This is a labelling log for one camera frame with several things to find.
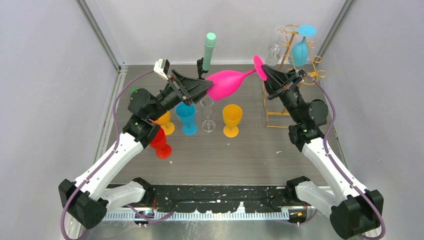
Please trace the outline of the clear wine glass back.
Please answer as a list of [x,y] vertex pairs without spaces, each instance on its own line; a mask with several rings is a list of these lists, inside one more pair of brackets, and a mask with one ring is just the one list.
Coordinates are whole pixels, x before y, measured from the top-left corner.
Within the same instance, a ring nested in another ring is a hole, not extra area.
[[274,36],[272,37],[273,43],[268,48],[265,63],[269,66],[276,66],[281,59],[281,52],[283,48],[283,41],[286,39],[287,31],[285,25],[278,25],[274,28]]

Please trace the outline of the clear wine glass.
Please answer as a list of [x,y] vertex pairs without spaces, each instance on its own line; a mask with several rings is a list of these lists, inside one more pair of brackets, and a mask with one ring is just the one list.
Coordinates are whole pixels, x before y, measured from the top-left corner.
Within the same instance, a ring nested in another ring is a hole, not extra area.
[[265,63],[269,66],[276,66],[281,59],[281,52],[283,48],[283,41],[286,39],[287,31],[285,25],[278,25],[274,28],[274,36],[272,37],[273,43],[268,48]]
[[205,117],[205,120],[202,123],[202,129],[207,133],[211,133],[216,128],[215,122],[211,119],[214,101],[209,96],[205,96],[201,99],[200,105]]

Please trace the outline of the blue wine glass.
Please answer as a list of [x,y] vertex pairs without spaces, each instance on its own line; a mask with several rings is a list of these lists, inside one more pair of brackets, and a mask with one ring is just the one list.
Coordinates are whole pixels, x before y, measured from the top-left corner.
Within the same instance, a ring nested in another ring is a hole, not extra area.
[[195,124],[195,106],[193,104],[186,105],[182,102],[176,106],[175,113],[178,120],[182,123],[182,132],[187,136],[194,135],[198,129]]

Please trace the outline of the magenta wine glass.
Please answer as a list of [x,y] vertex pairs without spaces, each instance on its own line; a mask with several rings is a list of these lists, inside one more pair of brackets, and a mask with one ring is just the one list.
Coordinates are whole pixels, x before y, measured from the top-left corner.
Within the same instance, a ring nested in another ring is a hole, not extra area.
[[253,65],[254,69],[246,72],[223,70],[206,77],[207,81],[213,82],[213,86],[206,91],[207,95],[215,102],[221,101],[234,94],[243,83],[243,80],[254,73],[265,82],[267,76],[262,69],[264,63],[258,55],[253,56]]

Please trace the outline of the cyan wine glass back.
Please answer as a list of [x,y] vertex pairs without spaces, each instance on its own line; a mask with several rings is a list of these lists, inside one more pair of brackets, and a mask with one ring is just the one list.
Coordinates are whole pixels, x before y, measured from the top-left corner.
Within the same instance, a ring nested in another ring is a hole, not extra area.
[[316,29],[311,25],[302,25],[297,29],[297,33],[302,36],[302,40],[291,49],[291,62],[295,67],[301,67],[307,63],[309,56],[306,37],[313,37],[316,34]]

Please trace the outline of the clear wine glass front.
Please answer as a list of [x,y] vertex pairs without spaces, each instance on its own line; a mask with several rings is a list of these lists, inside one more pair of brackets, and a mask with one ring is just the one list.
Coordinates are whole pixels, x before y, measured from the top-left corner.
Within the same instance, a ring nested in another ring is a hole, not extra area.
[[200,105],[205,117],[205,120],[202,123],[202,129],[207,133],[211,133],[216,128],[215,122],[211,119],[214,101],[209,96],[205,96],[201,99]]

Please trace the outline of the orange wine glass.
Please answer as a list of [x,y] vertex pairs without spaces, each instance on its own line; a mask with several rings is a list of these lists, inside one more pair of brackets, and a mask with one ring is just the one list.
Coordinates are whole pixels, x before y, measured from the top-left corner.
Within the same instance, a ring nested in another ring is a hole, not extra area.
[[238,125],[241,122],[243,111],[241,107],[236,104],[229,104],[222,110],[222,117],[224,121],[223,133],[228,138],[234,138],[238,135]]
[[160,125],[165,135],[169,136],[175,131],[175,125],[171,122],[171,112],[167,111],[164,115],[154,121]]

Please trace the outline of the red wine glass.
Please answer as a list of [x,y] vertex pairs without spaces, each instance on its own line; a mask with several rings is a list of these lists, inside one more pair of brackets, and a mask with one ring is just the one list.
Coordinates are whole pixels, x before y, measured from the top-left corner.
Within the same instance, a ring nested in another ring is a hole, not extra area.
[[167,137],[161,127],[149,146],[155,150],[156,156],[160,159],[166,159],[172,154],[172,148],[167,144]]

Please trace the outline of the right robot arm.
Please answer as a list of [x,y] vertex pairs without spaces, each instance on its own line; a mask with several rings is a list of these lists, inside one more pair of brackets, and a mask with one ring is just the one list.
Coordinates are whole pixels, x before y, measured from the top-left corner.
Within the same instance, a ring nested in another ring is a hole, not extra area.
[[378,190],[369,190],[358,181],[338,159],[328,144],[327,124],[330,101],[305,101],[299,83],[308,74],[303,70],[281,72],[262,65],[259,72],[267,91],[267,98],[279,98],[293,120],[289,138],[319,170],[331,192],[316,186],[305,176],[287,182],[285,198],[291,205],[306,202],[329,218],[334,231],[342,239],[364,237],[367,232],[380,229],[378,239],[386,234],[382,217],[384,197]]

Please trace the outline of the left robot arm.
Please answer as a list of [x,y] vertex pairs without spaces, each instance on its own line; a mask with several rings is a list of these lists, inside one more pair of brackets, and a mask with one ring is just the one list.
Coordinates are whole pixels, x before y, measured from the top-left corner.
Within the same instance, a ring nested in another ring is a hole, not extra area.
[[162,70],[156,74],[166,80],[165,88],[156,96],[144,88],[133,92],[128,105],[132,115],[123,129],[116,129],[114,145],[75,180],[64,179],[59,184],[62,219],[70,214],[90,230],[111,211],[132,203],[148,207],[153,202],[152,185],[140,177],[116,188],[107,187],[158,135],[161,127],[156,122],[160,117],[180,103],[199,102],[214,85],[210,80],[186,77],[176,70],[171,70],[170,76],[165,76]]

